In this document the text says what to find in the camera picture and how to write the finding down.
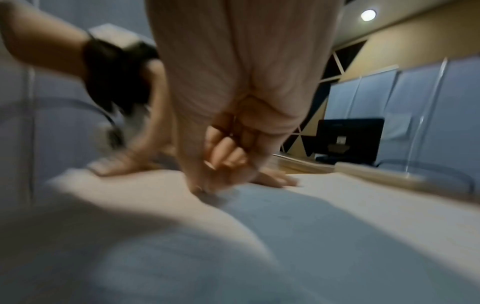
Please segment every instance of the black monitor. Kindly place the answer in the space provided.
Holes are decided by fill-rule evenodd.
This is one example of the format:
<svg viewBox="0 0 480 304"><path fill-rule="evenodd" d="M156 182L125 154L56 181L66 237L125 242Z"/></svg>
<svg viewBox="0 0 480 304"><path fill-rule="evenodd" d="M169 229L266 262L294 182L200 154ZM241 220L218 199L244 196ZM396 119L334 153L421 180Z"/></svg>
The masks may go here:
<svg viewBox="0 0 480 304"><path fill-rule="evenodd" d="M379 151L384 128L383 118L326 119L318 121L316 160L334 164L338 161L373 164Z"/></svg>

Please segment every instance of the recessed light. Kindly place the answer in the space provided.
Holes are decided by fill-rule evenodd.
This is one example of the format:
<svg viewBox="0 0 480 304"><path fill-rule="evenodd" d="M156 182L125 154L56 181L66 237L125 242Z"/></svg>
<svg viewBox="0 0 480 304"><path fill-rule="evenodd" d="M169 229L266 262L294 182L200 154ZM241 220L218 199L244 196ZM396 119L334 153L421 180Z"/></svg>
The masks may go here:
<svg viewBox="0 0 480 304"><path fill-rule="evenodd" d="M366 10L360 17L363 21L372 21L376 16L377 13L374 10Z"/></svg>

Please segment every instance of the computer monitor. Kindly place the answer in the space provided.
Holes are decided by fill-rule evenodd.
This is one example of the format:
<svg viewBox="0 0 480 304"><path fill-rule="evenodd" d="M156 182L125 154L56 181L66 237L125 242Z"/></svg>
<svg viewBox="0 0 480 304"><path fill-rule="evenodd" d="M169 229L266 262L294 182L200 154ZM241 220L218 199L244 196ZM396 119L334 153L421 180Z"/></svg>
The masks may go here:
<svg viewBox="0 0 480 304"><path fill-rule="evenodd" d="M318 121L315 153L319 161L373 164L384 128L383 118L326 119Z"/></svg>

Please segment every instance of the ceiling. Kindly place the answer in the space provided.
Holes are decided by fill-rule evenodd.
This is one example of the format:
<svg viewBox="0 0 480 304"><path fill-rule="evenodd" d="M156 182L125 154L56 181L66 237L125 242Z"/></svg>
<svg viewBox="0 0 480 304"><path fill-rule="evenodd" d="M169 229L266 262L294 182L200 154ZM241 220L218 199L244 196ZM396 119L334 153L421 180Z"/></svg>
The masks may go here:
<svg viewBox="0 0 480 304"><path fill-rule="evenodd" d="M395 22L455 0L353 0L344 10L334 45L346 43ZM376 18L365 22L363 11L373 9Z"/></svg>

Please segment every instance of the black triangular pattern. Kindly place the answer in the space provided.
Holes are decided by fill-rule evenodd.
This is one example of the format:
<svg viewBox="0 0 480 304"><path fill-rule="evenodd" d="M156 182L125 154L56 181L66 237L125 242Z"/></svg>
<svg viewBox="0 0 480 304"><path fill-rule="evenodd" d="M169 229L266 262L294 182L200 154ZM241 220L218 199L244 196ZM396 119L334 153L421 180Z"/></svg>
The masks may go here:
<svg viewBox="0 0 480 304"><path fill-rule="evenodd" d="M364 47L365 41L359 42L357 44L351 45L349 47L343 48L341 50L335 51L338 61L344 71L346 71L350 64L354 61L355 57L358 55L360 50Z"/></svg>
<svg viewBox="0 0 480 304"><path fill-rule="evenodd" d="M305 154L307 155L307 157L310 157L310 155L315 151L317 137L300 135L300 138L301 142L303 143L303 148L305 149Z"/></svg>
<svg viewBox="0 0 480 304"><path fill-rule="evenodd" d="M302 131L305 126L309 123L310 119L315 115L315 113L319 110L322 103L324 103L325 99L330 94L330 87L332 84L338 82L338 80L332 80L328 82L322 82L318 85L315 95L313 96L313 101L311 102L310 110L308 111L307 116L300 124L300 130Z"/></svg>
<svg viewBox="0 0 480 304"><path fill-rule="evenodd" d="M297 139L298 135L290 135L285 142L283 143L283 148L285 149L285 152L288 153L292 145L294 144L295 140Z"/></svg>
<svg viewBox="0 0 480 304"><path fill-rule="evenodd" d="M328 59L325 66L325 71L323 72L323 76L321 78L325 79L334 76L340 76L341 74L342 73L340 72L339 65L337 64L334 56L330 55L330 58Z"/></svg>

